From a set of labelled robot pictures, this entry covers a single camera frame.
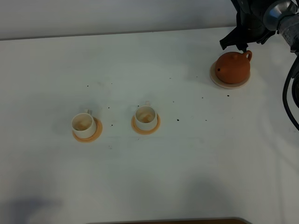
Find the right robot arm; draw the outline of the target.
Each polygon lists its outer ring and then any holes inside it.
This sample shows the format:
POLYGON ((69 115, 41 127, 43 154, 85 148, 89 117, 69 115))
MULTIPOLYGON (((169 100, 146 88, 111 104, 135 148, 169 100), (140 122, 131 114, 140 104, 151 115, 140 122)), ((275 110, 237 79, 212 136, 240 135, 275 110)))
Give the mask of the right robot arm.
POLYGON ((222 49, 235 45, 245 52, 248 43, 264 44, 280 34, 290 51, 299 54, 299 2, 292 0, 233 0, 236 27, 222 40, 222 49))

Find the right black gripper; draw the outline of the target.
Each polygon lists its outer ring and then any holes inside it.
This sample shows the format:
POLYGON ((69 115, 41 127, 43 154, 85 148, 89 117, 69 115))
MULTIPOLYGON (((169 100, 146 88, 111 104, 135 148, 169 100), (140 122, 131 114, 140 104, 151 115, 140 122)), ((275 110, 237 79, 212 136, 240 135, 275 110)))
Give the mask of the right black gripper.
POLYGON ((233 0, 237 11, 236 27, 220 40, 220 46, 225 50, 229 46, 236 46, 243 53, 247 51, 248 44, 257 42, 264 44, 275 30, 269 30, 263 18, 270 8, 273 0, 233 0))

